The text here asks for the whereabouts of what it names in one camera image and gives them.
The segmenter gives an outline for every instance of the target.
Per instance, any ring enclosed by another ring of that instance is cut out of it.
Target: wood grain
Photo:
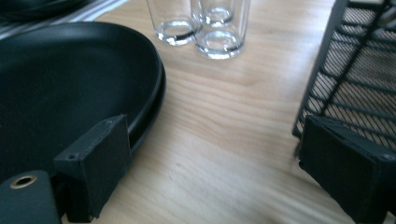
[[[102,16],[154,43],[167,89],[93,223],[353,223],[293,157],[291,128],[332,4],[252,0],[245,50],[226,61],[160,43],[145,0]]]

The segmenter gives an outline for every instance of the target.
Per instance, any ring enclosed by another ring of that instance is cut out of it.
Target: metal mesh
[[[311,77],[293,133],[306,115],[336,119],[396,150],[396,6],[347,7]]]

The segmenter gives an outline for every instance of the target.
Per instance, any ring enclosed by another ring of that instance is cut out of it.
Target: black plate
[[[161,106],[164,70],[137,31],[68,23],[0,41],[0,182],[52,159],[98,121],[127,114],[135,148]]]
[[[64,12],[85,0],[0,0],[0,20],[30,21]]]

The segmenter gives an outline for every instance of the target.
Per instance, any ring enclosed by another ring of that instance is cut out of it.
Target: table
[[[225,61],[158,41],[145,0],[100,17],[153,42],[167,89],[92,223],[353,223],[299,168],[291,135],[333,2],[252,0],[245,50]]]

